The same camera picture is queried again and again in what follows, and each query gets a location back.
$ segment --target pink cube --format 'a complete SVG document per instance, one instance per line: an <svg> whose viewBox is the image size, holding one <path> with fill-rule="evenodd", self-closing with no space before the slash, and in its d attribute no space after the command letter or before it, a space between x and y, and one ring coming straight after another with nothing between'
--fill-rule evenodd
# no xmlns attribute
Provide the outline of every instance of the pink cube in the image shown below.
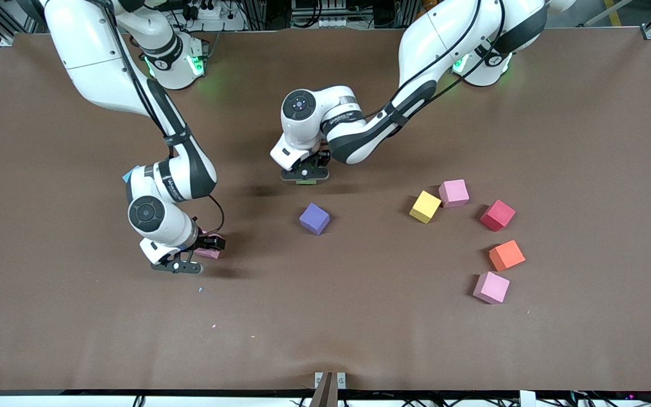
<svg viewBox="0 0 651 407"><path fill-rule="evenodd" d="M217 237L222 237L218 235L217 233L212 234L212 236L217 236ZM194 253L196 255L202 256L202 257L209 257L209 258L219 258L220 257L220 250L215 250L214 248L197 248Z"/></svg>
<svg viewBox="0 0 651 407"><path fill-rule="evenodd" d="M509 205L497 199L493 205L489 206L489 209L486 209L480 220L486 227L498 232L509 224L516 213L517 211L514 211Z"/></svg>
<svg viewBox="0 0 651 407"><path fill-rule="evenodd" d="M468 202L468 191L466 183L463 180L446 181L439 187L441 201L444 202L444 208L453 208L463 206Z"/></svg>
<svg viewBox="0 0 651 407"><path fill-rule="evenodd" d="M487 271L479 276L474 296L489 304L501 304L504 302L507 288L509 288L509 281L506 278Z"/></svg>

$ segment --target magenta cube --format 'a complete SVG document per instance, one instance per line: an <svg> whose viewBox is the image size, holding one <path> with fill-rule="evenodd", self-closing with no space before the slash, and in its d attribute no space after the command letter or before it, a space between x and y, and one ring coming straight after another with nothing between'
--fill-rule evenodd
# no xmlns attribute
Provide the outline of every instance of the magenta cube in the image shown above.
<svg viewBox="0 0 651 407"><path fill-rule="evenodd" d="M489 304L501 304L506 296L506 289L509 288L509 281L503 276L498 276L487 271L479 276L479 281L474 289L474 296Z"/></svg>
<svg viewBox="0 0 651 407"><path fill-rule="evenodd" d="M305 208L305 212L300 215L300 224L302 224L305 229L308 229L319 236L323 233L323 229L326 228L326 225L330 221L331 216L328 212L319 208L315 203L308 205L308 207Z"/></svg>
<svg viewBox="0 0 651 407"><path fill-rule="evenodd" d="M489 206L489 209L486 209L480 220L486 227L498 232L509 224L516 213L517 211L514 211L509 205L497 199L493 205Z"/></svg>
<svg viewBox="0 0 651 407"><path fill-rule="evenodd" d="M446 181L439 187L439 195L444 208L463 206L468 202L468 191L463 180Z"/></svg>
<svg viewBox="0 0 651 407"><path fill-rule="evenodd" d="M217 237L222 237L218 235L217 233L212 234L212 236L217 236ZM194 253L196 255L202 256L202 257L209 257L209 258L219 258L220 257L220 250L215 250L214 248L197 248Z"/></svg>

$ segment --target blue cube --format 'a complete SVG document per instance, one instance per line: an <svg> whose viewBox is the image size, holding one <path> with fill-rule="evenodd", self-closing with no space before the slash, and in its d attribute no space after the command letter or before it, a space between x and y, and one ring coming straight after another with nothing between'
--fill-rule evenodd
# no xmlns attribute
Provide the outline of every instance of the blue cube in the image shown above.
<svg viewBox="0 0 651 407"><path fill-rule="evenodd" d="M305 229L310 230L316 235L323 233L323 229L326 228L326 224L331 221L331 216L328 215L328 212L324 211L314 203L308 205L305 208L305 212L300 215L300 224L303 225Z"/></svg>

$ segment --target cube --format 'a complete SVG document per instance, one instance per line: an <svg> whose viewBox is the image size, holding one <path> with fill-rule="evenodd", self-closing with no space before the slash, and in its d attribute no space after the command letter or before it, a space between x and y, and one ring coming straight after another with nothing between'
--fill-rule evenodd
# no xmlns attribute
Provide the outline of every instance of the cube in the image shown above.
<svg viewBox="0 0 651 407"><path fill-rule="evenodd" d="M211 236L217 236L217 237L222 237L218 235L217 233L213 233ZM215 250L214 248L197 248L194 253L196 255L202 256L202 257L209 257L209 258L219 258L220 257L220 250Z"/></svg>
<svg viewBox="0 0 651 407"><path fill-rule="evenodd" d="M489 304L501 304L504 302L508 288L509 281L506 278L487 271L479 276L476 289L474 289L474 296Z"/></svg>
<svg viewBox="0 0 651 407"><path fill-rule="evenodd" d="M439 196L444 208L463 206L468 202L468 191L463 180L446 181L439 187Z"/></svg>
<svg viewBox="0 0 651 407"><path fill-rule="evenodd" d="M497 199L496 202L486 209L486 212L481 216L480 221L489 229L498 232L509 224L509 221L516 213L517 211L514 211L514 209L509 207L509 205Z"/></svg>
<svg viewBox="0 0 651 407"><path fill-rule="evenodd" d="M517 246L516 240L510 240L489 250L489 258L494 263L496 271L504 271L526 260Z"/></svg>
<svg viewBox="0 0 651 407"><path fill-rule="evenodd" d="M326 224L331 221L331 216L328 212L319 208L315 203L311 203L305 208L305 212L300 215L300 224L314 234L320 236Z"/></svg>
<svg viewBox="0 0 651 407"><path fill-rule="evenodd" d="M413 216L419 221L428 223L429 220L436 214L436 209L441 205L441 199L436 198L436 196L427 193L426 191L421 191L421 195L416 199L413 208L409 212L409 215Z"/></svg>

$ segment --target tabletop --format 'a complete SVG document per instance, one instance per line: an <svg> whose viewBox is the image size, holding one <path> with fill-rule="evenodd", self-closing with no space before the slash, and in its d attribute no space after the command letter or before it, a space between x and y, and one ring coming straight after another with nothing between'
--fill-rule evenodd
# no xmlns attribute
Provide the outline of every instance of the tabletop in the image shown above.
<svg viewBox="0 0 651 407"><path fill-rule="evenodd" d="M151 270L127 222L121 176L166 156L150 120L84 100L46 34L1 49L0 389L302 388L315 371L359 389L651 389L651 41L547 30L362 164L282 183L284 96L346 84L378 108L401 33L223 34L207 77L170 92L227 217L201 275ZM466 206L408 215L460 178ZM491 232L496 199L517 214ZM321 236L298 222L311 202L331 214ZM209 200L181 207L219 223ZM489 305L471 292L509 240L527 260Z"/></svg>

